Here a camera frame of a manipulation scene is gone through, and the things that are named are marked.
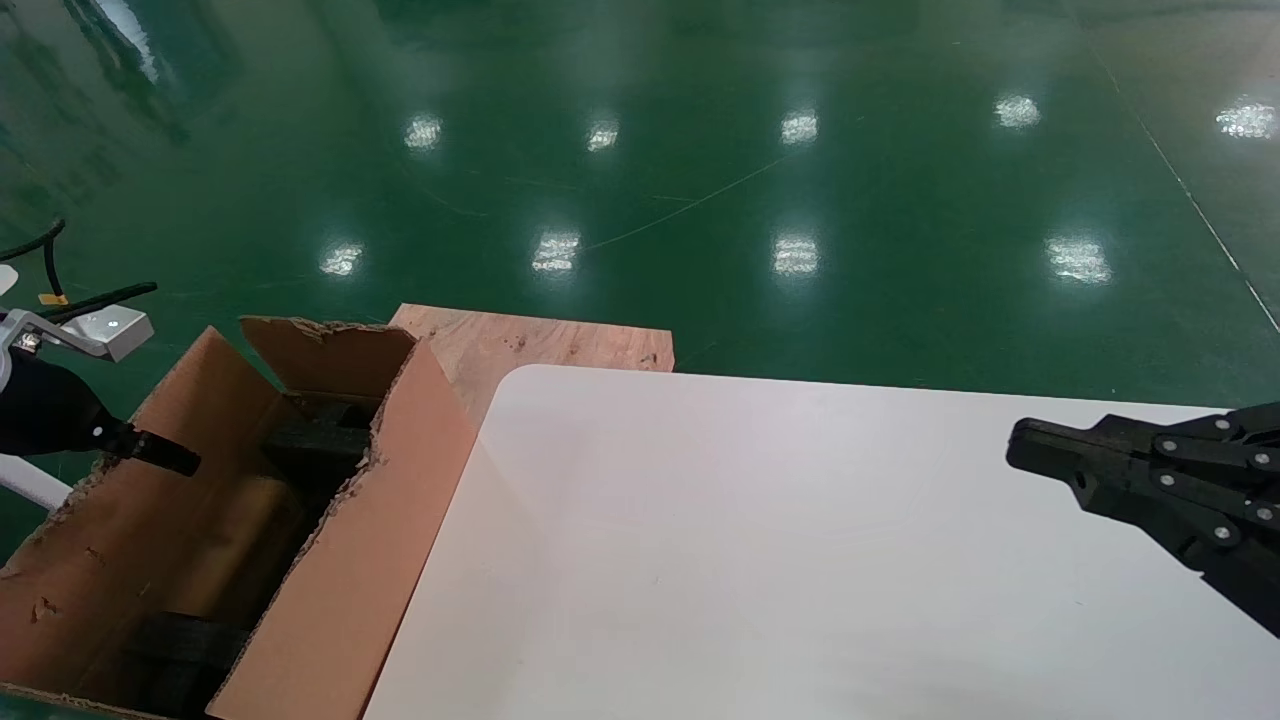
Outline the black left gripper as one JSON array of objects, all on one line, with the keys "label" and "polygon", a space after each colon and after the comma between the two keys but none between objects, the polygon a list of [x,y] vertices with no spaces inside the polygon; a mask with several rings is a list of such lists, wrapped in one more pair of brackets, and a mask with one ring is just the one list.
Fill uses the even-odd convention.
[{"label": "black left gripper", "polygon": [[186,446],[128,421],[110,420],[100,397],[74,372],[20,348],[8,351],[1,393],[1,452],[40,456],[99,450],[193,477],[201,457]]}]

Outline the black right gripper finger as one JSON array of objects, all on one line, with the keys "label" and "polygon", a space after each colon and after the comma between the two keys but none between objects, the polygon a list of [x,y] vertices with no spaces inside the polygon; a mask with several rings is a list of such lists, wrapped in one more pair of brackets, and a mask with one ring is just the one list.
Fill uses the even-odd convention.
[{"label": "black right gripper finger", "polygon": [[1254,503],[1212,509],[1178,496],[1189,477],[1128,456],[1011,456],[1011,468],[1060,480],[1084,512],[1139,529],[1184,568],[1276,635],[1277,530]]},{"label": "black right gripper finger", "polygon": [[1276,473],[1277,430],[1277,402],[1172,424],[1108,414],[1092,427],[1074,428],[1025,418],[1012,428],[1006,460],[1032,473],[1071,471],[1084,461]]}]

